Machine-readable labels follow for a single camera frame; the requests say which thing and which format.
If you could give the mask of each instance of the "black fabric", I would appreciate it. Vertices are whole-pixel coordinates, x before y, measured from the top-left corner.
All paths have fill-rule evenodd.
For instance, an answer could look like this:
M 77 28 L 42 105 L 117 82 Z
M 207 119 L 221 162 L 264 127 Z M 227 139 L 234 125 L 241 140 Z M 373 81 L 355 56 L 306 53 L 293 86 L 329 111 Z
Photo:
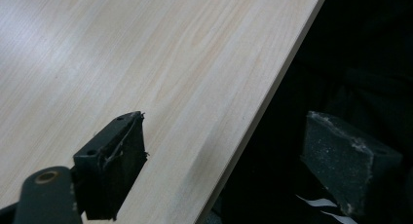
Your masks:
M 412 20 L 413 0 L 324 2 L 222 193 L 224 224 L 337 223 L 295 197 L 300 183 L 317 193 L 297 175 L 309 110 L 342 118 L 412 167 Z

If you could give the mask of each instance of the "light wood grain surface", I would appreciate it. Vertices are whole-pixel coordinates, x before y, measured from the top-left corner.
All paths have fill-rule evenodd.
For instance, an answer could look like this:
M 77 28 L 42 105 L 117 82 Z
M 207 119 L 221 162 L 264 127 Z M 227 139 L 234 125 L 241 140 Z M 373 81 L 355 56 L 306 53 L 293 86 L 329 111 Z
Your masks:
M 118 223 L 202 221 L 322 1 L 0 0 L 0 206 L 140 110 Z

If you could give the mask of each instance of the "dark background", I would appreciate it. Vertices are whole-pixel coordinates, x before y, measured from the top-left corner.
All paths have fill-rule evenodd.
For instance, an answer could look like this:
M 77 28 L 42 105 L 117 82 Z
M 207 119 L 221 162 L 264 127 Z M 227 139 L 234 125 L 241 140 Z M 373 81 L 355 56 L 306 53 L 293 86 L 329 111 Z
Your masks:
M 413 0 L 325 0 L 221 193 L 224 224 L 338 223 L 295 197 L 320 195 L 297 175 L 309 110 L 342 118 L 412 167 L 412 23 Z

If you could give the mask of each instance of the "wooden board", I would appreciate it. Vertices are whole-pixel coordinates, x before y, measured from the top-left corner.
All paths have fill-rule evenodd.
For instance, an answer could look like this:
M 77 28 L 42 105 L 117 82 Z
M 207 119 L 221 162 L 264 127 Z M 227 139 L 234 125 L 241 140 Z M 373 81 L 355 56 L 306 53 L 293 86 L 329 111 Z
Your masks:
M 0 0 L 0 206 L 140 110 L 118 223 L 201 222 L 322 1 Z

